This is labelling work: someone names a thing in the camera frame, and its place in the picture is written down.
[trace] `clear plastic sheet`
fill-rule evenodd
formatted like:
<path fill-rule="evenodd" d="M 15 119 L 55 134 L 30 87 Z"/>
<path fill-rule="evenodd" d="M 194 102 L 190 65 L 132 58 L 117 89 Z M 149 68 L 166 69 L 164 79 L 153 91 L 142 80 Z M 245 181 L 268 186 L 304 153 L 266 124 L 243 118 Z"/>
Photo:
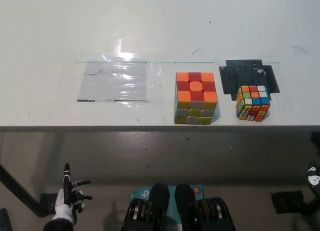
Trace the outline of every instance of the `clear plastic sheet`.
<path fill-rule="evenodd" d="M 101 55 L 88 61 L 78 95 L 79 102 L 151 102 L 162 100 L 161 68 L 134 53 Z"/>

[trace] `colorful puzzle cube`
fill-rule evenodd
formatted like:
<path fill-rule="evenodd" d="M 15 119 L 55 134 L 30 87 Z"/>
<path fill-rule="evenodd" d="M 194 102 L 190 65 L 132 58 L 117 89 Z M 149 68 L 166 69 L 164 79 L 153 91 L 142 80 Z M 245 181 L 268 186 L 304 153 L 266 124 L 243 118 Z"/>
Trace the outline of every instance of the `colorful puzzle cube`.
<path fill-rule="evenodd" d="M 209 125 L 218 103 L 214 74 L 177 72 L 175 81 L 176 124 Z"/>
<path fill-rule="evenodd" d="M 236 116 L 261 122 L 270 107 L 269 97 L 265 86 L 241 86 L 236 97 Z"/>

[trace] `black metal bracket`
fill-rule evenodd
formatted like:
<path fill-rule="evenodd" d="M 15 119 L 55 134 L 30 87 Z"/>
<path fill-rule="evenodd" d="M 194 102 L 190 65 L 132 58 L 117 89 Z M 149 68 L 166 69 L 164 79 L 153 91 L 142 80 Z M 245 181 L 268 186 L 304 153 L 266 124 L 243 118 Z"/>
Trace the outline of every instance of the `black metal bracket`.
<path fill-rule="evenodd" d="M 43 193 L 38 202 L 1 164 L 0 182 L 39 218 L 55 213 L 57 193 Z"/>

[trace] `blue sticker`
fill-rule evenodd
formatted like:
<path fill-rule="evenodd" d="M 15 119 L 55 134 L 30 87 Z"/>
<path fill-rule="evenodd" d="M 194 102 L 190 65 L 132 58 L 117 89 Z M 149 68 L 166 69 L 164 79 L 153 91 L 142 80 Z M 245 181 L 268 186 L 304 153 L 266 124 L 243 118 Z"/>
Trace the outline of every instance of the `blue sticker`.
<path fill-rule="evenodd" d="M 260 99 L 259 98 L 253 98 L 252 99 L 253 105 L 261 105 Z"/>

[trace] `white glove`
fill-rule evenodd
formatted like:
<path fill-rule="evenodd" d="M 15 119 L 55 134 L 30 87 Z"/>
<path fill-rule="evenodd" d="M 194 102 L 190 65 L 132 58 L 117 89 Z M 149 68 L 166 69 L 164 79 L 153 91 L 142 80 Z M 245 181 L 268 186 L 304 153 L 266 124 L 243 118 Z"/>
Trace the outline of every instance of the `white glove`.
<path fill-rule="evenodd" d="M 81 213 L 85 208 L 85 204 L 83 202 L 76 202 L 83 200 L 92 200 L 93 197 L 84 195 L 81 190 L 72 191 L 72 189 L 80 185 L 88 184 L 90 184 L 89 180 L 71 182 L 70 165 L 66 163 L 64 167 L 63 188 L 60 189 L 58 196 L 56 197 L 55 216 L 52 220 L 69 220 L 74 226 L 77 222 L 76 211 L 78 210 L 78 212 Z"/>

